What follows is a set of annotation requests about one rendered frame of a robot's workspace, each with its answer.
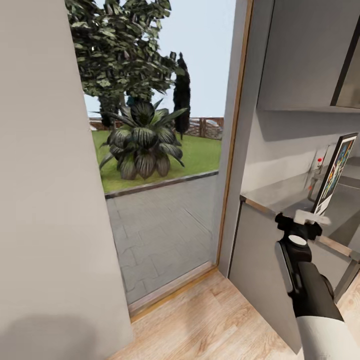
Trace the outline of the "poster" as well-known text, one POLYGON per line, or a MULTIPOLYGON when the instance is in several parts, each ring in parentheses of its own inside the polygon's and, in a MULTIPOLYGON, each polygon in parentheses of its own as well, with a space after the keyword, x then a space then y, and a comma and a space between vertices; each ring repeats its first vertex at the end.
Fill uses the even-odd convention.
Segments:
MULTIPOLYGON (((327 209, 358 134, 358 132, 355 132, 339 137, 335 151, 314 203, 312 213, 322 215, 322 213, 327 209)), ((310 220, 307 222, 309 224, 313 224, 313 222, 310 220)))

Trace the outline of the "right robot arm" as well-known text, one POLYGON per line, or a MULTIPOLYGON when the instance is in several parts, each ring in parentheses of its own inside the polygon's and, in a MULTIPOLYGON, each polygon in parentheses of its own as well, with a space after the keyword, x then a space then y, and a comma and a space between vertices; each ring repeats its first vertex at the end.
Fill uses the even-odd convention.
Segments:
POLYGON ((292 298, 304 360, 360 360, 360 348, 334 302, 330 281, 311 262, 308 240, 315 242, 323 232, 319 224, 330 225, 332 220, 298 209, 294 218, 280 212, 274 221, 284 231, 274 251, 292 298))

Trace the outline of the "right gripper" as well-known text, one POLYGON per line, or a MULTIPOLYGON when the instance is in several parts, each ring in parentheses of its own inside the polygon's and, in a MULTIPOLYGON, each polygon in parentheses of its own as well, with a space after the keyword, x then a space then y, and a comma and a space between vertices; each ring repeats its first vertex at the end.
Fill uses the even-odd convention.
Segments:
POLYGON ((293 218, 283 216, 283 213, 280 212, 274 220, 276 223, 278 223, 278 229, 286 232, 290 229, 297 229, 302 231, 306 236, 307 239, 315 242, 316 237, 320 237, 322 235, 323 229, 322 227, 317 223, 309 224, 307 221, 304 223, 304 225, 301 225, 299 223, 295 223, 293 218))

